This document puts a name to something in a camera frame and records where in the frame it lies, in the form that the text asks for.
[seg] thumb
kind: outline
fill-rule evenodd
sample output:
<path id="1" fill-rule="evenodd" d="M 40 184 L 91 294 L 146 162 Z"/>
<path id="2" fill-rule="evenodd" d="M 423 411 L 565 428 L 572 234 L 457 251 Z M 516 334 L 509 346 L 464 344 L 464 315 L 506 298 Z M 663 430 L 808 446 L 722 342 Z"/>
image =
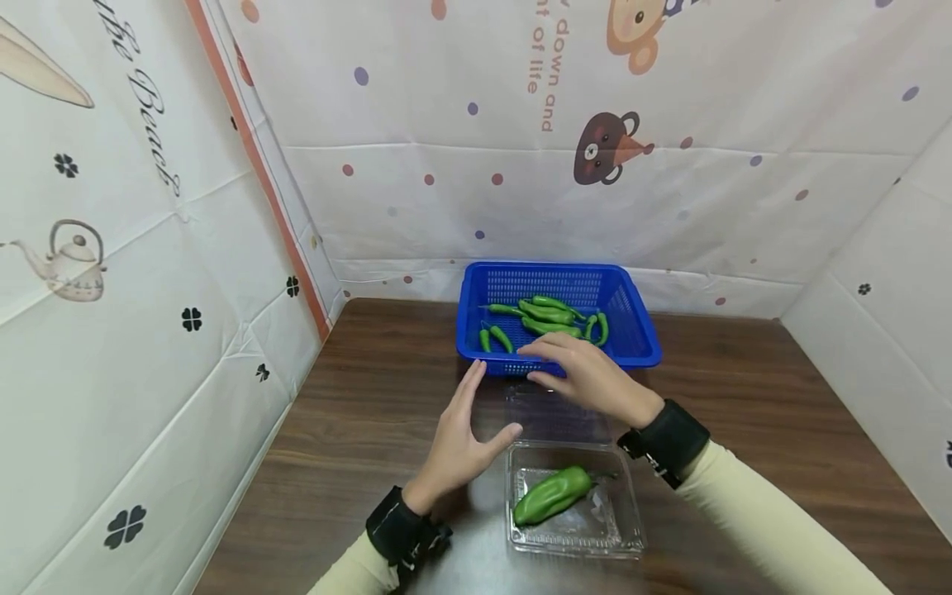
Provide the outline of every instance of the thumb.
<path id="1" fill-rule="evenodd" d="M 529 372 L 526 375 L 526 378 L 537 385 L 542 385 L 545 388 L 551 388 L 552 390 L 561 392 L 566 396 L 571 394 L 572 385 L 565 378 L 553 376 L 548 372 Z"/>
<path id="2" fill-rule="evenodd" d="M 504 450 L 509 448 L 509 445 L 516 441 L 516 438 L 519 438 L 519 434 L 521 433 L 523 433 L 523 427 L 519 424 L 509 424 L 499 430 L 499 433 L 486 443 L 489 460 L 495 460 Z"/>

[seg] white wall backdrop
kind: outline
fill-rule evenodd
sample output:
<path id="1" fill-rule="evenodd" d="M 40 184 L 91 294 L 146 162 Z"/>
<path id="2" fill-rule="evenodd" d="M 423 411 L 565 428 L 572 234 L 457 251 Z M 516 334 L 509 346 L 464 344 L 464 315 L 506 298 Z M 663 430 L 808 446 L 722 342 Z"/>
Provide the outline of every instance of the white wall backdrop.
<path id="1" fill-rule="evenodd" d="M 779 316 L 952 114 L 943 0 L 207 4 L 354 296 L 595 261 Z"/>
<path id="2" fill-rule="evenodd" d="M 952 541 L 952 125 L 783 323 Z"/>
<path id="3" fill-rule="evenodd" d="M 191 592 L 319 348 L 264 118 L 178 2 L 0 0 L 0 74 L 0 593 Z"/>

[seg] left hand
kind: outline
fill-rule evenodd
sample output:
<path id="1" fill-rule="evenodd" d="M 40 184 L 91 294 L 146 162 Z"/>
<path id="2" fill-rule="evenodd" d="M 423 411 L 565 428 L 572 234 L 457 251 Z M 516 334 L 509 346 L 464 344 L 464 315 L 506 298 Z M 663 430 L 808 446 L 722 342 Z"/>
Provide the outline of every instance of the left hand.
<path id="1" fill-rule="evenodd" d="M 486 362 L 476 360 L 469 367 L 440 416 L 426 462 L 404 488 L 404 502 L 420 516 L 429 514 L 441 496 L 479 477 L 523 431 L 519 424 L 509 424 L 487 443 L 473 436 L 469 416 L 485 373 Z"/>

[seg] bunny ear illustration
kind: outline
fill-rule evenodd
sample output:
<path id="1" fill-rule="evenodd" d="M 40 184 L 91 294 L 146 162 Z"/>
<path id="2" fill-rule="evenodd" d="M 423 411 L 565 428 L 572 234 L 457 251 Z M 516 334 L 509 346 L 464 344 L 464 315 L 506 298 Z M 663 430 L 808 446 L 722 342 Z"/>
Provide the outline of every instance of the bunny ear illustration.
<path id="1" fill-rule="evenodd" d="M 30 39 L 0 16 L 0 74 L 42 95 L 91 108 L 92 98 Z"/>

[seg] cream sleeve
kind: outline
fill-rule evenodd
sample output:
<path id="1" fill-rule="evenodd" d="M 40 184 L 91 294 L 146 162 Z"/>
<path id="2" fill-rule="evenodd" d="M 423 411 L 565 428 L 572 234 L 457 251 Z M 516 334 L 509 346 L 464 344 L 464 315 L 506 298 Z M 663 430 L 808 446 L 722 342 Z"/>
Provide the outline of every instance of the cream sleeve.
<path id="1" fill-rule="evenodd" d="M 387 564 L 364 531 L 307 595 L 385 595 L 399 584 L 397 567 Z"/>
<path id="2" fill-rule="evenodd" d="M 691 467 L 678 495 L 784 592 L 889 593 L 843 544 L 723 446 L 708 443 Z"/>

